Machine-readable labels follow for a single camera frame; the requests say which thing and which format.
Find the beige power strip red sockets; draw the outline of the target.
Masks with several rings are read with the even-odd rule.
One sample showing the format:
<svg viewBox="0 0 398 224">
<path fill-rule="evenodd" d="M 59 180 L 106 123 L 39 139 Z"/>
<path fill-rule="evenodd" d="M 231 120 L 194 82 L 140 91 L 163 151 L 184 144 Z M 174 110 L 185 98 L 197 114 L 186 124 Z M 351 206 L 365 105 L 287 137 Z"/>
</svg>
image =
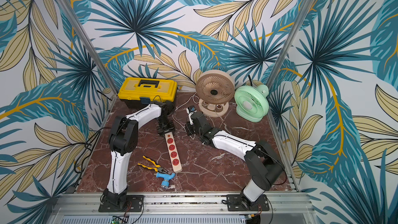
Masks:
<svg viewBox="0 0 398 224">
<path fill-rule="evenodd" d="M 173 171 L 174 173 L 179 173 L 182 171 L 182 166 L 181 166 L 181 161 L 179 158 L 179 154 L 177 151 L 177 147 L 176 147 L 176 143 L 175 143 L 175 139 L 173 136 L 172 132 L 168 132 L 165 135 L 165 139 L 166 139 L 166 143 L 167 143 L 167 148 L 169 151 L 169 156 L 171 159 L 171 163 L 172 163 L 172 167 L 173 167 Z"/>
</svg>

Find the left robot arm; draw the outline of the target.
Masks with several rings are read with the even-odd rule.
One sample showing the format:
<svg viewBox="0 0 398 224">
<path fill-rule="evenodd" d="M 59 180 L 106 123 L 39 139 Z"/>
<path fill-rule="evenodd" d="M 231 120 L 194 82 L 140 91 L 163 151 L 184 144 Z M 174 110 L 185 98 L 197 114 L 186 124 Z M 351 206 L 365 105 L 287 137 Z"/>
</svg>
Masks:
<svg viewBox="0 0 398 224">
<path fill-rule="evenodd" d="M 127 170 L 133 150 L 138 144 L 138 131 L 145 124 L 156 119 L 157 132 L 165 139 L 172 137 L 174 124 L 169 115 L 174 112 L 175 105 L 171 101 L 152 101 L 143 109 L 116 117 L 109 135 L 109 146 L 112 155 L 112 166 L 107 188 L 103 192 L 105 202 L 122 208 L 126 202 Z"/>
</svg>

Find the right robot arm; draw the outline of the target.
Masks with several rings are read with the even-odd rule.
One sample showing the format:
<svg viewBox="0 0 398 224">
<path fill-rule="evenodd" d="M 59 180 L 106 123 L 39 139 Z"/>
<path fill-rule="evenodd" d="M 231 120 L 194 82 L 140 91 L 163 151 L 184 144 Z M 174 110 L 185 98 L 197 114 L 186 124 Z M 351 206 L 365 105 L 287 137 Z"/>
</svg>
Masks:
<svg viewBox="0 0 398 224">
<path fill-rule="evenodd" d="M 193 106 L 187 108 L 187 114 L 185 129 L 189 136 L 196 135 L 204 145 L 227 151 L 245 161 L 251 176 L 240 193 L 241 204 L 245 208 L 253 206 L 285 171 L 280 156 L 268 142 L 241 139 L 213 127 L 206 116 Z"/>
</svg>

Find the beige round desk fan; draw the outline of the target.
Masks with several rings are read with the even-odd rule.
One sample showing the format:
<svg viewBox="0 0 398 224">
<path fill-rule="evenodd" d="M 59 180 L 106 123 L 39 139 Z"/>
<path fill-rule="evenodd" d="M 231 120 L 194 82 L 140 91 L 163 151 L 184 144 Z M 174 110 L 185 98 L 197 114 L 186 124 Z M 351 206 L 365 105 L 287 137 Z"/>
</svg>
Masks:
<svg viewBox="0 0 398 224">
<path fill-rule="evenodd" d="M 196 82 L 196 93 L 200 111 L 209 117 L 222 117 L 229 109 L 234 97 L 235 85 L 232 77 L 220 70 L 209 70 L 201 74 Z"/>
</svg>

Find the green desk fan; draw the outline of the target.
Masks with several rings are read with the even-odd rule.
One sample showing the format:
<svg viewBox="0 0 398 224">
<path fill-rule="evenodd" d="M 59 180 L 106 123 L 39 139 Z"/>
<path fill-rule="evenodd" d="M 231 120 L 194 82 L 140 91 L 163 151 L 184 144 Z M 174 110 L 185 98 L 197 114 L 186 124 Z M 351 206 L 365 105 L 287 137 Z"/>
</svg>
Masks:
<svg viewBox="0 0 398 224">
<path fill-rule="evenodd" d="M 234 95 L 237 114 L 248 121 L 260 122 L 269 111 L 268 94 L 267 85 L 239 87 Z"/>
</svg>

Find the yellow black toolbox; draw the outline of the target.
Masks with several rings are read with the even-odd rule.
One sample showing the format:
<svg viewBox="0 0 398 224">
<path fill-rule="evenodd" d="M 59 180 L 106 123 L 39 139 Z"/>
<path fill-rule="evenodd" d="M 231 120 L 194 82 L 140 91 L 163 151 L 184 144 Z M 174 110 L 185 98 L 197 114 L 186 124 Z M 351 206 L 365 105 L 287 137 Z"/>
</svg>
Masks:
<svg viewBox="0 0 398 224">
<path fill-rule="evenodd" d="M 128 108 L 140 108 L 152 101 L 175 101 L 177 83 L 169 79 L 129 77 L 122 84 L 118 98 Z"/>
</svg>

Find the yellow black pliers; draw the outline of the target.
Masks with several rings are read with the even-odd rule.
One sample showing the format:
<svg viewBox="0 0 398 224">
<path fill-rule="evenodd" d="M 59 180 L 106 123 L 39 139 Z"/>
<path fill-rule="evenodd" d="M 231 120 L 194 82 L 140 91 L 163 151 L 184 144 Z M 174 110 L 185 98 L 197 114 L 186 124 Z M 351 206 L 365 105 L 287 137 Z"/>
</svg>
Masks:
<svg viewBox="0 0 398 224">
<path fill-rule="evenodd" d="M 160 165 L 158 165 L 158 164 L 157 164 L 154 160 L 152 160 L 151 158 L 148 158 L 148 157 L 146 157 L 146 156 L 143 156 L 143 158 L 144 158 L 145 160 L 149 161 L 150 163 L 152 163 L 153 166 L 150 167 L 150 166 L 144 165 L 144 164 L 142 164 L 142 163 L 138 163 L 137 165 L 138 165 L 139 167 L 144 168 L 144 169 L 147 169 L 147 170 L 153 170 L 153 171 L 155 171 L 155 172 L 157 172 L 157 173 L 162 173 L 162 174 L 168 174 L 168 173 L 169 173 L 168 170 L 162 168 Z"/>
</svg>

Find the blue plastic faucet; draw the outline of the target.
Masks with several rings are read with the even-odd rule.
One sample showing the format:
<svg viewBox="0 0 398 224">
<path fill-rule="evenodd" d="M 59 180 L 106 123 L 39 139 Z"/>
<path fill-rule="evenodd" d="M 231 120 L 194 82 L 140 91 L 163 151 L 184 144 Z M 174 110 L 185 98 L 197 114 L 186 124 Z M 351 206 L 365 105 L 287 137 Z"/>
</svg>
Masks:
<svg viewBox="0 0 398 224">
<path fill-rule="evenodd" d="M 172 174 L 165 174 L 165 173 L 160 173 L 160 172 L 156 173 L 156 177 L 157 178 L 162 178 L 163 179 L 163 181 L 161 182 L 161 187 L 163 189 L 168 189 L 169 188 L 170 180 L 172 180 L 175 176 L 176 176 L 175 173 L 172 173 Z"/>
</svg>

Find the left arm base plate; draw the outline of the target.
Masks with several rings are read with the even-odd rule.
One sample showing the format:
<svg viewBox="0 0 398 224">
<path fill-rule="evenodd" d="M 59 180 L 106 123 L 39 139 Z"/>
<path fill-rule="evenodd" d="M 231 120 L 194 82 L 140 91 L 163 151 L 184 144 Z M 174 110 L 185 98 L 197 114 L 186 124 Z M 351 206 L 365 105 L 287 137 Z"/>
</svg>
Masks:
<svg viewBox="0 0 398 224">
<path fill-rule="evenodd" d="M 118 197 L 110 194 L 102 197 L 98 211 L 100 213 L 138 213 L 143 210 L 143 204 L 143 195 L 126 195 Z"/>
</svg>

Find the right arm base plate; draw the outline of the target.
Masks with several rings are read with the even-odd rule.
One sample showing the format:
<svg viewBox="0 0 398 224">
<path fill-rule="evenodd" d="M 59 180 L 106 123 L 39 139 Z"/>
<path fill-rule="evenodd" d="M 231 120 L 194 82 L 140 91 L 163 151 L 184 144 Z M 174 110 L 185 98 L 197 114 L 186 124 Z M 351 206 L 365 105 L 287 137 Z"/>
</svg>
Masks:
<svg viewBox="0 0 398 224">
<path fill-rule="evenodd" d="M 270 210 L 266 195 L 261 195 L 255 202 L 251 202 L 243 194 L 233 194 L 227 195 L 222 202 L 227 205 L 229 212 L 261 212 Z"/>
</svg>

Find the aluminium front rail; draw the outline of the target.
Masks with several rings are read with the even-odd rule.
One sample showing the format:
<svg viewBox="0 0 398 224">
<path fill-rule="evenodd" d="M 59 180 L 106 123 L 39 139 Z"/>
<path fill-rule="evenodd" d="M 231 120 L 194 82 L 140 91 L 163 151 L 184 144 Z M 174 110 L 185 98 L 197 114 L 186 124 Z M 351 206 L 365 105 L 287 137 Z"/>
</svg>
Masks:
<svg viewBox="0 0 398 224">
<path fill-rule="evenodd" d="M 250 216 L 262 224 L 317 224 L 315 208 L 306 193 L 265 194 L 265 206 L 253 211 L 232 211 L 225 202 L 229 192 L 142 193 L 139 210 L 100 212 L 100 194 L 67 194 L 60 197 L 49 224 L 245 224 Z"/>
</svg>

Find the left aluminium frame post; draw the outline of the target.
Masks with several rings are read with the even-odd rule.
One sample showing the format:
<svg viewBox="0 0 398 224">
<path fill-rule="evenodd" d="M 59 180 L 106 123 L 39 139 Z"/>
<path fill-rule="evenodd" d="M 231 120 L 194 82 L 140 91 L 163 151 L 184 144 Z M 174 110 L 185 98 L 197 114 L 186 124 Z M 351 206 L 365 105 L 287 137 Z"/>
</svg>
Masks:
<svg viewBox="0 0 398 224">
<path fill-rule="evenodd" d="M 70 3 L 67 0 L 56 0 L 59 3 L 60 8 L 65 13 L 66 17 L 68 18 L 71 26 L 75 29 L 77 36 L 80 38 L 83 45 L 86 47 L 87 52 L 91 56 L 92 60 L 96 64 L 98 70 L 102 73 L 106 83 L 111 88 L 114 94 L 118 94 L 118 88 L 115 86 L 112 78 L 110 77 L 109 73 L 107 72 L 100 56 L 98 55 L 95 47 L 92 45 L 92 42 L 85 32 L 83 25 L 81 24 L 80 20 L 78 19 L 75 11 L 72 9 Z"/>
</svg>

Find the aluminium frame post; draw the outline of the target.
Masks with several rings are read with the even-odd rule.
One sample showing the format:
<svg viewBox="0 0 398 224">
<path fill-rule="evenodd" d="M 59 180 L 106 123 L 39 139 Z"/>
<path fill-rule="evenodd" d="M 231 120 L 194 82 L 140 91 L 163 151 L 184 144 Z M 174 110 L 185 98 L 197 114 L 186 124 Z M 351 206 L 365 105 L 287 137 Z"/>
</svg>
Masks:
<svg viewBox="0 0 398 224">
<path fill-rule="evenodd" d="M 66 17 L 68 18 L 71 26 L 75 29 L 77 36 L 80 38 L 83 45 L 86 47 L 87 52 L 91 56 L 92 60 L 96 64 L 98 70 L 102 73 L 106 83 L 111 88 L 114 94 L 118 94 L 118 88 L 115 86 L 112 78 L 110 77 L 109 73 L 107 72 L 100 56 L 98 55 L 95 47 L 92 45 L 92 42 L 85 32 L 83 25 L 81 24 L 80 20 L 78 19 L 75 11 L 72 9 L 70 3 L 67 0 L 56 0 L 59 3 L 60 8 L 65 13 Z"/>
<path fill-rule="evenodd" d="M 289 35 L 279 53 L 279 56 L 278 56 L 276 62 L 274 63 L 273 70 L 271 71 L 271 73 L 268 77 L 266 85 L 268 86 L 269 89 L 272 87 L 273 82 L 278 75 L 278 71 L 280 70 L 280 68 L 283 64 L 284 58 L 287 55 L 288 50 L 291 47 L 291 44 L 292 44 L 296 34 L 299 32 L 308 12 L 310 11 L 313 1 L 314 0 L 304 0 L 301 10 L 297 13 L 295 22 L 292 25 Z"/>
</svg>

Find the right aluminium frame post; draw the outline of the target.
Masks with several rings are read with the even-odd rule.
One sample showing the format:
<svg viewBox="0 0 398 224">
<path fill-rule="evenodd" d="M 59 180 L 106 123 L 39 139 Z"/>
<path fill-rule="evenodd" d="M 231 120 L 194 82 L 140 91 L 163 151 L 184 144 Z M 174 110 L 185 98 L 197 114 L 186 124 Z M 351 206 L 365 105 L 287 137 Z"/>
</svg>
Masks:
<svg viewBox="0 0 398 224">
<path fill-rule="evenodd" d="M 288 50 L 291 47 L 291 44 L 292 44 L 296 34 L 299 32 L 308 12 L 310 11 L 313 1 L 314 0 L 304 0 L 301 10 L 297 13 L 295 22 L 292 25 L 289 35 L 279 53 L 279 56 L 278 56 L 276 62 L 274 63 L 273 70 L 271 71 L 271 73 L 268 77 L 266 85 L 268 86 L 269 89 L 272 87 L 273 82 L 278 75 L 278 71 L 280 70 L 280 68 L 283 64 L 284 58 L 287 55 Z"/>
</svg>

